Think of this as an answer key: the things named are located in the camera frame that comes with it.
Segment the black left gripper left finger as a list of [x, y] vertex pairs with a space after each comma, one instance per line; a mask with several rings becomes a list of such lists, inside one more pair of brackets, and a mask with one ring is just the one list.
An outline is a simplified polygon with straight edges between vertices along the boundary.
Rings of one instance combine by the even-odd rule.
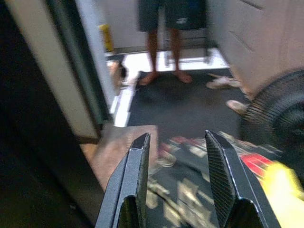
[[149, 133], [136, 138], [112, 173], [96, 228], [146, 227], [146, 193], [150, 151]]

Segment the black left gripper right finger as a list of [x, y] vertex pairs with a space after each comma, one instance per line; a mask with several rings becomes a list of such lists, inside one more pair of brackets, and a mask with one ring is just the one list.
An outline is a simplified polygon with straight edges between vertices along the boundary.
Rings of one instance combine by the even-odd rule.
[[253, 172], [222, 136], [205, 134], [209, 179], [221, 228], [278, 228], [279, 221]]

